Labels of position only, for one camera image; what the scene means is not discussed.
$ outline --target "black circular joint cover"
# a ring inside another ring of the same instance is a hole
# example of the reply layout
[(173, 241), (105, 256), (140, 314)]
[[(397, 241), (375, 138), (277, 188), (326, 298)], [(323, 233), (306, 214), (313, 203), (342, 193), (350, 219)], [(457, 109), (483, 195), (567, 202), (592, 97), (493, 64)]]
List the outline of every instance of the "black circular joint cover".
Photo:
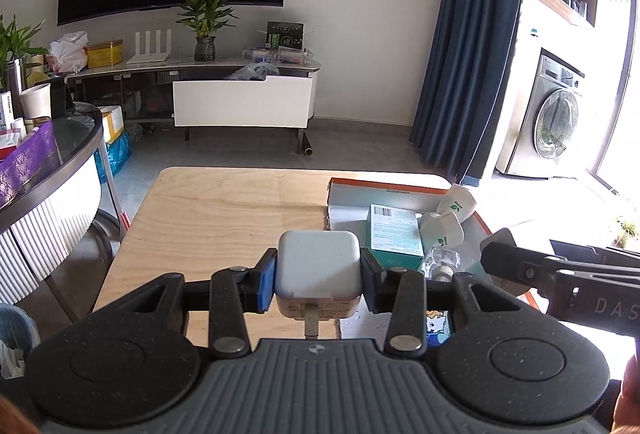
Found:
[(51, 417), (85, 428), (125, 426), (171, 408), (196, 381), (196, 348), (140, 314), (82, 321), (34, 350), (25, 379)]
[(609, 366), (596, 346), (524, 308), (471, 317), (438, 348), (434, 372), (479, 416), (520, 425), (588, 414), (609, 384)]

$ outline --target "barcode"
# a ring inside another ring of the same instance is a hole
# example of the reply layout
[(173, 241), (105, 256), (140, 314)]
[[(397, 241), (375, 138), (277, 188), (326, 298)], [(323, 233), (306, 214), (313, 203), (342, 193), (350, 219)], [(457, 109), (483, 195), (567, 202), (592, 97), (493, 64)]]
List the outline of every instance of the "barcode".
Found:
[(391, 217), (391, 209), (385, 209), (384, 207), (373, 207), (373, 213)]

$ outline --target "white router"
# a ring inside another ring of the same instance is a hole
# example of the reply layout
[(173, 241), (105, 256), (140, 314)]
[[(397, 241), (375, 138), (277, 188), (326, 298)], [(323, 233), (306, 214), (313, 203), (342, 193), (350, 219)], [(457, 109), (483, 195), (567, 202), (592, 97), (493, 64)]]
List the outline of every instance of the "white router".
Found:
[(136, 54), (127, 60), (127, 64), (140, 62), (162, 62), (171, 53), (171, 29), (166, 31), (166, 52), (160, 51), (161, 30), (156, 30), (156, 52), (151, 53), (151, 32), (145, 32), (145, 53), (140, 53), (140, 32), (136, 32)]

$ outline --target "light wood tabletop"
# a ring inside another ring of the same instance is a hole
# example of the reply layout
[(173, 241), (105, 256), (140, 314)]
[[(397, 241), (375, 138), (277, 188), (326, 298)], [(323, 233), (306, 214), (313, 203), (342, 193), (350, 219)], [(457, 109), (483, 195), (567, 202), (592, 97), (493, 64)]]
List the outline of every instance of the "light wood tabletop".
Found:
[[(449, 188), (428, 174), (324, 170), (171, 167), (163, 170), (138, 210), (98, 297), (102, 307), (170, 271), (187, 281), (215, 271), (253, 267), (287, 230), (326, 228), (332, 177)], [(263, 337), (303, 338), (304, 323), (280, 315), (275, 303), (264, 315), (244, 316), (255, 346)], [(207, 345), (207, 313), (191, 313), (187, 332)], [(335, 321), (322, 322), (321, 338), (335, 338)]]

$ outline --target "white charging cube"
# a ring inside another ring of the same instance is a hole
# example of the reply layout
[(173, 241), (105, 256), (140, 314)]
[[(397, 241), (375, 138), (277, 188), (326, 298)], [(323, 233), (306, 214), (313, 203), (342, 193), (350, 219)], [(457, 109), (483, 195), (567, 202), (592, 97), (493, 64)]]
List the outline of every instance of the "white charging cube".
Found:
[(290, 230), (278, 243), (275, 280), (280, 313), (303, 320), (305, 304), (320, 320), (347, 318), (360, 301), (360, 244), (347, 231)]

